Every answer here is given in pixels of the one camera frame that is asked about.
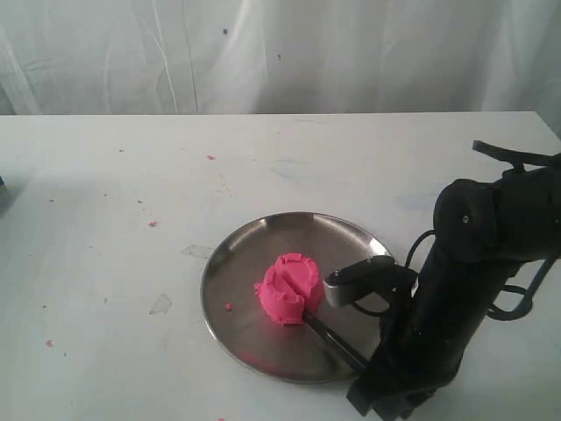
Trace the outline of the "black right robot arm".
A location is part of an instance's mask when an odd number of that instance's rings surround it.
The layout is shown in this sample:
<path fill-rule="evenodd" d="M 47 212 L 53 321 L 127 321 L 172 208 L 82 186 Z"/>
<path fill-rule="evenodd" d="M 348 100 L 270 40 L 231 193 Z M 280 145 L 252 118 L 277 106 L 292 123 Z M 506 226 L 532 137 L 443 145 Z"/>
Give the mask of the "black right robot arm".
<path fill-rule="evenodd" d="M 368 271 L 380 343 L 347 397 L 362 415 L 408 417 L 457 375 L 484 318 L 525 317 L 560 257 L 560 158 L 482 141 L 473 149 L 509 165 L 495 182 L 458 179 L 438 196 L 423 267 Z"/>

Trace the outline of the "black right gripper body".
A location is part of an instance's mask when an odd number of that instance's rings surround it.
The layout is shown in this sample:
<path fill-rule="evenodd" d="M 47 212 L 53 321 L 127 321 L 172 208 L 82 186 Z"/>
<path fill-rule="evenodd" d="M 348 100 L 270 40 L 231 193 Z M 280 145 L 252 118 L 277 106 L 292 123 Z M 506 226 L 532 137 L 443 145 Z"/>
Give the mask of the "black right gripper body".
<path fill-rule="evenodd" d="M 380 321 L 380 343 L 367 370 L 418 376 L 421 389 L 408 396 L 415 410 L 456 377 L 464 352 L 465 323 L 459 318 L 387 316 Z"/>

